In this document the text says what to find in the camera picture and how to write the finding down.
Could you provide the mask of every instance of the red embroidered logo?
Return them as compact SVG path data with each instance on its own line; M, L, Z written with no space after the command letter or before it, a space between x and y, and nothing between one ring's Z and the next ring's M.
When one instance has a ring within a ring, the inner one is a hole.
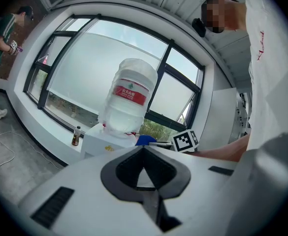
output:
M258 51L258 58L257 60L260 60L260 57L262 56L262 54L264 53L264 31L260 31L261 33L261 45L262 45L262 50Z

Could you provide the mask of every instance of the sky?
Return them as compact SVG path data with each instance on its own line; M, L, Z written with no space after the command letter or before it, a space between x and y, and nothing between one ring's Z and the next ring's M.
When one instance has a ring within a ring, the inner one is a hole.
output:
M79 30L89 19L76 20L67 30ZM110 21L98 21L87 32L108 36L131 44L161 59L167 44L135 28ZM167 63L195 83L197 67L175 49L170 51Z

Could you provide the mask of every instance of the man in white shirt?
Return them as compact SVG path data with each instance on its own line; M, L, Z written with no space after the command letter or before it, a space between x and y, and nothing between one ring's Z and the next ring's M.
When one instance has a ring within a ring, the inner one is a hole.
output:
M288 21L273 0L206 0L201 8L202 21L210 31L248 32L252 131L225 147L193 155L239 161L246 150L288 132Z

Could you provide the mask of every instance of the white sneaker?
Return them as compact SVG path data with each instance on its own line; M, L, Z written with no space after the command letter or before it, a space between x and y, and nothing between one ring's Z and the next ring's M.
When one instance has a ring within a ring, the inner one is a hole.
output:
M0 119L5 117L7 114L7 109L4 109L4 110L0 110Z

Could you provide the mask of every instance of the brown wall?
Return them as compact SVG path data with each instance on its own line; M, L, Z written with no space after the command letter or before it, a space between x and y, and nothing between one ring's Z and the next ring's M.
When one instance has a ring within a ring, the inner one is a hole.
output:
M14 30L10 35L8 43L12 40L15 40L18 45L22 46L22 43L29 36L30 32L36 27L36 25L46 16L48 13L40 0L13 0L10 5L6 8L4 14L7 13L16 13L21 6L30 5L33 8L34 18L29 26L23 28L17 24L14 26ZM0 64L0 78L8 79L9 72L15 61L16 56L9 55L4 53L2 56Z

